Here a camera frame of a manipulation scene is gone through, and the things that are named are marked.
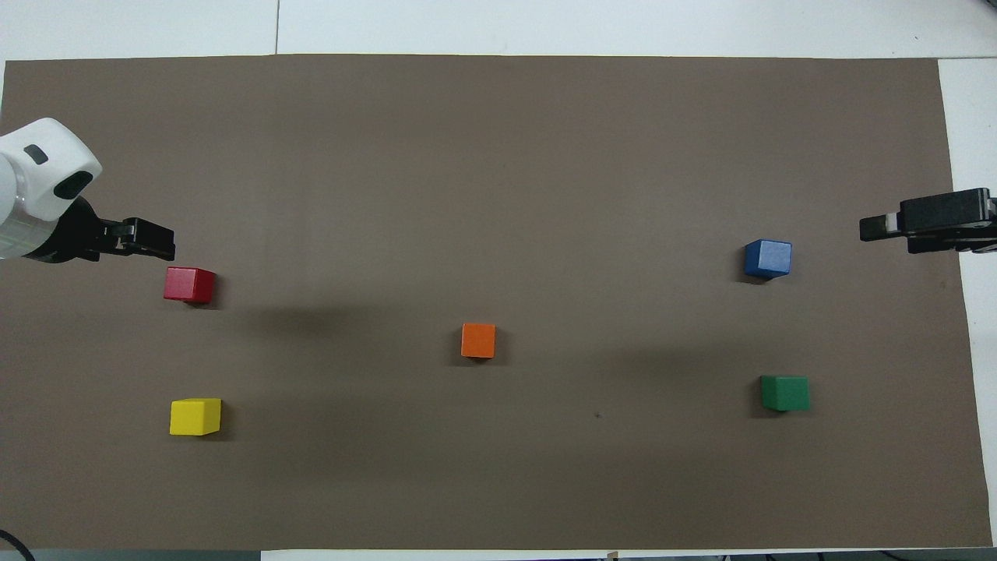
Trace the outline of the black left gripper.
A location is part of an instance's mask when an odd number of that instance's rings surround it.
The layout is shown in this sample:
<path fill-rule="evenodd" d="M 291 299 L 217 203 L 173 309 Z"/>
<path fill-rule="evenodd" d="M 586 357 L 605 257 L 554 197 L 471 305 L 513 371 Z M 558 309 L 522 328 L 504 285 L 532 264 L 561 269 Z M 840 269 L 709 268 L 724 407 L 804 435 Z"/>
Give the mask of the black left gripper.
<path fill-rule="evenodd" d="M 116 256 L 149 256 L 161 260 L 175 260 L 177 246 L 174 231 L 139 219 L 125 219 L 128 234 L 120 241 L 113 234 L 117 221 L 101 219 L 85 198 L 79 196 L 65 210 L 49 238 L 28 259 L 41 263 L 67 263 L 72 259 L 97 262 L 103 253 Z"/>

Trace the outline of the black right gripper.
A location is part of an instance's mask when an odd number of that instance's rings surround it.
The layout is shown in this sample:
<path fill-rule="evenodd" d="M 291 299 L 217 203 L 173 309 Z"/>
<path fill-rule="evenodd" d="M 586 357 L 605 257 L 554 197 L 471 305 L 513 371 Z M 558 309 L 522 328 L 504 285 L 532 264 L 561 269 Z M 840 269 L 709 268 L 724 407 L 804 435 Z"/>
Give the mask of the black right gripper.
<path fill-rule="evenodd" d="M 909 253 L 996 252 L 994 231 L 955 231 L 989 228 L 995 223 L 995 199 L 989 189 L 962 189 L 920 196 L 900 203 L 900 214 L 880 214 L 859 221 L 863 242 L 907 237 Z"/>

